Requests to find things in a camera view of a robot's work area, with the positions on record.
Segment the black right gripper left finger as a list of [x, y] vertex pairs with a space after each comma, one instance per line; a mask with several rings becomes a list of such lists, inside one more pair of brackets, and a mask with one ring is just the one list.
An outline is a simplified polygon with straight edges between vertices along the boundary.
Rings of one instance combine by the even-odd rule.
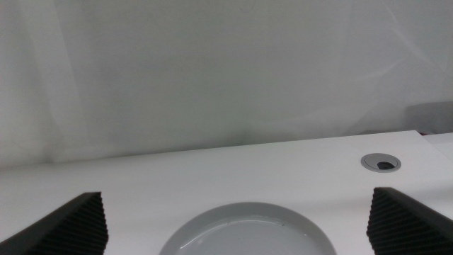
[[108, 227], [100, 192], [82, 193], [1, 242], [4, 255], [103, 254]]

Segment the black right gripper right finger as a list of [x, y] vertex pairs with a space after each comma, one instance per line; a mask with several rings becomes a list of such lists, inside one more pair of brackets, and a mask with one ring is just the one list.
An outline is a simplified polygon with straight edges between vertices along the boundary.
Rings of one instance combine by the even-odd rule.
[[452, 220], [390, 187], [373, 190], [366, 234], [379, 255], [452, 255]]

